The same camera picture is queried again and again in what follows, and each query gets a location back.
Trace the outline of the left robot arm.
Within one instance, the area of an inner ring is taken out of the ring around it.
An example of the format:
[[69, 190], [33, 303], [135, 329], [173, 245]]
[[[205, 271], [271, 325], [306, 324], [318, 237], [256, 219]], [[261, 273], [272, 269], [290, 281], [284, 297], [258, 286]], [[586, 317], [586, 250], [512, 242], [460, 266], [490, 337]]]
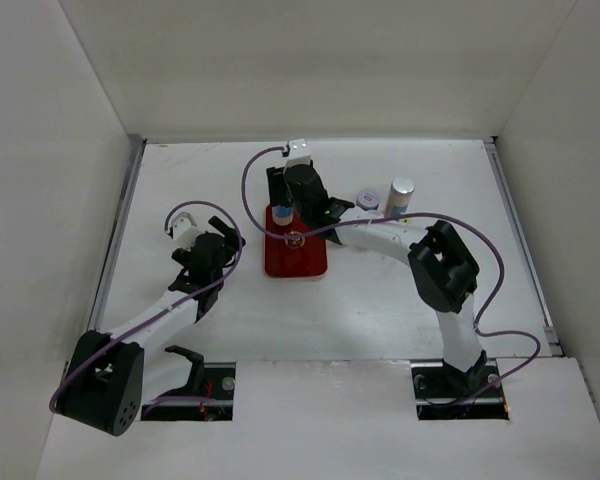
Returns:
[[159, 349], [190, 363], [172, 371], [173, 390], [166, 398], [194, 399], [201, 393], [204, 357], [166, 342], [211, 310], [245, 245], [234, 223], [214, 216], [209, 224], [212, 232], [198, 232], [190, 246], [174, 250], [181, 271], [154, 306], [111, 332], [90, 330], [79, 338], [52, 401], [56, 413], [121, 435], [141, 407], [145, 365]]

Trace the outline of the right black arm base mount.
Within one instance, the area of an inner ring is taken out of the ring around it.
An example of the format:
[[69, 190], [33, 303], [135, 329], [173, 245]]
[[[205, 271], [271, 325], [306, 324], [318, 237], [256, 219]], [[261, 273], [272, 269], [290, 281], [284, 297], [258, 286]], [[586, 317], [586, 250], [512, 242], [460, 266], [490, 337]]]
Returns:
[[496, 367], [490, 365], [485, 351], [482, 351], [476, 362], [467, 370], [451, 366], [443, 362], [443, 379], [450, 394], [457, 398], [464, 398], [475, 393], [480, 387], [487, 384], [488, 377], [496, 373]]

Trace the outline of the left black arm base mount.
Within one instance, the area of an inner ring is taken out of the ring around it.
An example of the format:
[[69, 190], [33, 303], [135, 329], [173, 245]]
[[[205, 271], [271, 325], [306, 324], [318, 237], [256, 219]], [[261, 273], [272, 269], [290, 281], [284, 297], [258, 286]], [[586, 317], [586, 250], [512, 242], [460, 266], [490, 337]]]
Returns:
[[164, 395], [167, 397], [195, 397], [199, 393], [205, 375], [204, 356], [177, 345], [166, 347], [164, 351], [181, 356], [190, 363], [186, 382], [182, 386], [166, 391]]

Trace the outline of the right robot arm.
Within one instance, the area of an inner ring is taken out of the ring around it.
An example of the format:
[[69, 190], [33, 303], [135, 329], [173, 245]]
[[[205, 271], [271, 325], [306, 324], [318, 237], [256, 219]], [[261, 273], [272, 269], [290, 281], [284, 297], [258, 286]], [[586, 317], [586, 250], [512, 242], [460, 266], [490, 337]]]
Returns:
[[410, 268], [420, 299], [432, 308], [443, 341], [443, 380], [453, 394], [475, 391], [486, 365], [474, 327], [479, 266], [454, 227], [421, 228], [328, 195], [312, 162], [266, 170], [273, 212], [291, 213], [323, 240], [367, 249]]

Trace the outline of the silver lid blue label jar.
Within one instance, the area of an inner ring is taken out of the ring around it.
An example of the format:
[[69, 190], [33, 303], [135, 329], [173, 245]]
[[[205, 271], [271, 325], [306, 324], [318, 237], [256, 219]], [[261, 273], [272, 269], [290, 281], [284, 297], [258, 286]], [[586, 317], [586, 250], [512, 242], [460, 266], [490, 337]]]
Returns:
[[290, 225], [294, 218], [292, 206], [274, 205], [271, 207], [271, 217], [275, 225], [284, 227]]

